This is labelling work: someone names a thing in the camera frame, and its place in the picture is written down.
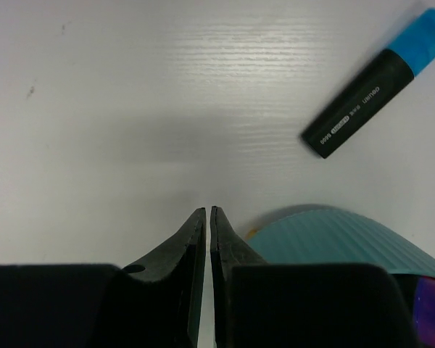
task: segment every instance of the ribbed texture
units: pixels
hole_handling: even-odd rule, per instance
[[[435,277],[435,259],[387,227],[336,209],[301,212],[263,228],[249,245],[268,262],[365,262]]]

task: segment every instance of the white wood grain surface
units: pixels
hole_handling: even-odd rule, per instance
[[[0,263],[124,265],[213,204],[239,233],[331,204],[435,256],[435,62],[329,159],[298,138],[428,5],[0,0]]]

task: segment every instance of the blue highlighter cap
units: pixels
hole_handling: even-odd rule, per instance
[[[398,54],[417,76],[435,58],[435,9],[425,11],[387,48]]]

